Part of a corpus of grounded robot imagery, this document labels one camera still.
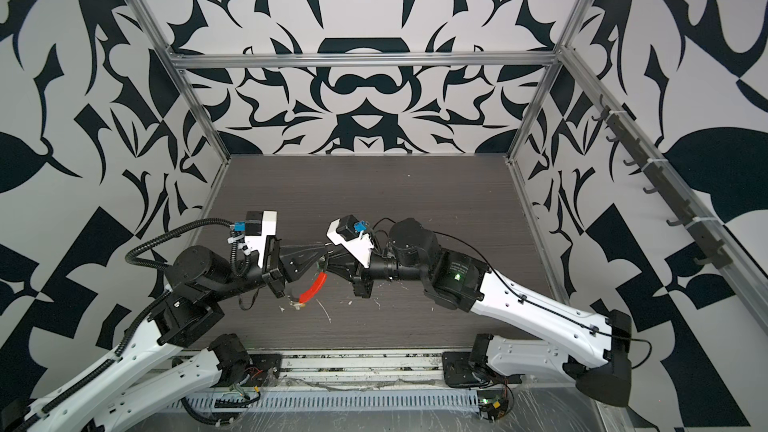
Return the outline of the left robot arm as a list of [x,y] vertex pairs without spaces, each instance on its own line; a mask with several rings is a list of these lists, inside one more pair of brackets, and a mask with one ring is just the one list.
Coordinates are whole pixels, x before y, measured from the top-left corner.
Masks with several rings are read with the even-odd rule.
[[327,251],[323,244],[282,249],[273,238],[266,245],[263,267],[232,265],[203,246],[184,250],[164,272],[166,290],[115,348],[54,392],[9,404],[2,430],[123,431],[193,392],[240,383],[251,358],[235,334],[219,336],[158,376],[145,375],[216,325],[224,316],[221,302],[264,287],[280,295]]

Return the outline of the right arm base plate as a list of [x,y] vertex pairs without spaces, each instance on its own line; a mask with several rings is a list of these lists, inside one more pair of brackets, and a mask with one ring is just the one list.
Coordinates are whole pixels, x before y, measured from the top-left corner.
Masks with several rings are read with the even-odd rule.
[[443,352],[441,354],[443,381],[450,388],[486,388],[494,385],[522,383],[520,374],[502,376],[486,366],[472,365],[470,352]]

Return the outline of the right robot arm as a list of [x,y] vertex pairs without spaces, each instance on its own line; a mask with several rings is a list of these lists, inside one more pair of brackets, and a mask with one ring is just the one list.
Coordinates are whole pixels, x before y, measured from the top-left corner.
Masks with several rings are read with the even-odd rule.
[[473,348],[474,367],[505,377],[551,370],[598,402],[628,405],[633,370],[628,314],[588,312],[557,302],[502,275],[480,252],[467,255],[443,247],[442,236],[408,218],[394,223],[386,244],[379,246],[373,228],[348,215],[328,227],[327,237],[337,249],[325,269],[349,281],[362,298],[370,297],[377,280],[416,281],[440,307],[495,319],[547,344],[541,361],[517,361],[501,338],[482,336]]

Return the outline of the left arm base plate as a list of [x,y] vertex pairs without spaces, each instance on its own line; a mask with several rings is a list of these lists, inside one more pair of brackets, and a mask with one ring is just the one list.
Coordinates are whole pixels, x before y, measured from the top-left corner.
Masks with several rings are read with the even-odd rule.
[[245,369],[244,388],[270,386],[280,379],[283,356],[280,353],[250,354],[250,362]]

